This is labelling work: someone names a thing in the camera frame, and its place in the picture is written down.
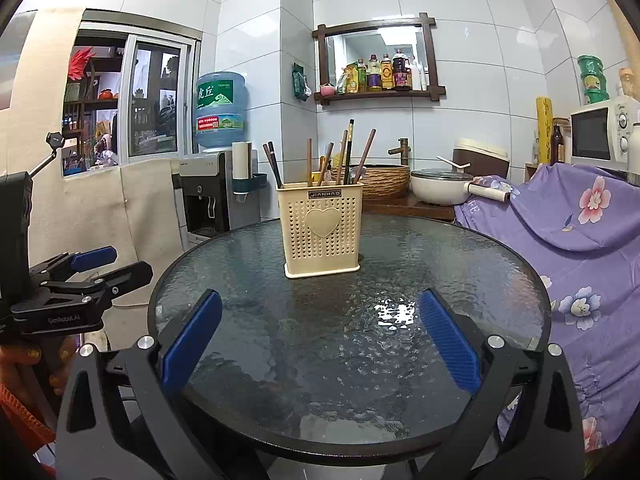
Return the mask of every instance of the beige plastic utensil holder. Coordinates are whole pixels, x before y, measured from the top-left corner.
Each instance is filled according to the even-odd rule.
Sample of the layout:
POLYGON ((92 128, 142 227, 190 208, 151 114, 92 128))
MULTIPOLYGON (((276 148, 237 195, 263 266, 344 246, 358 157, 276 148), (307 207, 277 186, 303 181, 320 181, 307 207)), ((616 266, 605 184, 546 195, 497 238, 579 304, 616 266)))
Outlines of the beige plastic utensil holder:
POLYGON ((288 278, 353 272, 360 268, 360 216, 363 184, 307 187, 284 184, 278 190, 288 278))

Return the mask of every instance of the purple floral cloth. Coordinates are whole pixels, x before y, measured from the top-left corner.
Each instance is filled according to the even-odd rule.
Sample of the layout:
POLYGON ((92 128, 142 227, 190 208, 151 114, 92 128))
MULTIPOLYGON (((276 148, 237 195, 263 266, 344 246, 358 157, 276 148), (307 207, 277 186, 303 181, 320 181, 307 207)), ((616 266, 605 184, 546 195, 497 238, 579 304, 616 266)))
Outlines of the purple floral cloth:
MULTIPOLYGON (((500 203, 471 197, 456 220, 524 257, 552 307, 550 342, 564 350, 586 451, 612 444, 640 400, 640 188, 590 166, 541 166, 500 203)), ((498 420, 504 435, 517 399, 498 420)))

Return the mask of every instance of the jianhao label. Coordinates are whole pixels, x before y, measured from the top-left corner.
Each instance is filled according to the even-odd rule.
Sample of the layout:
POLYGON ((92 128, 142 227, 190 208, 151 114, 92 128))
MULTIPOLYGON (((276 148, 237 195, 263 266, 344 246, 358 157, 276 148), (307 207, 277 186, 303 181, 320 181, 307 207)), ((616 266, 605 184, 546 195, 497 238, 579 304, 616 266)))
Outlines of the jianhao label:
POLYGON ((342 196, 341 189, 327 189, 326 191, 309 191, 309 200, 313 198, 340 198, 342 196))

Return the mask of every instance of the round glass table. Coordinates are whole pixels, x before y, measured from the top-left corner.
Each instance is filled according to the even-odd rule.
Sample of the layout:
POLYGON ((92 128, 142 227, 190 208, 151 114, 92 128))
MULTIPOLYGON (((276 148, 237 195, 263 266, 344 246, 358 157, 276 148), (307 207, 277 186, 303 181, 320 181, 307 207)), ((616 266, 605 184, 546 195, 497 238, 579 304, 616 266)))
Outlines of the round glass table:
POLYGON ((184 395, 256 447, 300 462, 375 465, 440 444, 469 400, 415 305, 433 287, 486 334, 548 342, 540 277, 499 242, 421 218, 362 215, 360 270, 290 280, 280 221, 212 238, 161 277, 157 333, 213 288, 222 322, 184 395))

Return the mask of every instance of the bronze faucet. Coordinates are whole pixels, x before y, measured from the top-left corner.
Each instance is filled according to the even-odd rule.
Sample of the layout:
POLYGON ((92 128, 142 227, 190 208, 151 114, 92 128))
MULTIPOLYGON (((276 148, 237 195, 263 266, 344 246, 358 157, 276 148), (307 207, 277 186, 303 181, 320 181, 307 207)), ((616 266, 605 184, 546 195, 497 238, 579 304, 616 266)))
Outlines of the bronze faucet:
POLYGON ((409 152, 411 152, 411 148, 409 147, 409 139, 402 138, 398 139, 400 141, 400 147, 389 150, 389 155, 395 155, 396 153, 401 153, 400 155, 400 164, 403 166, 409 165, 409 152))

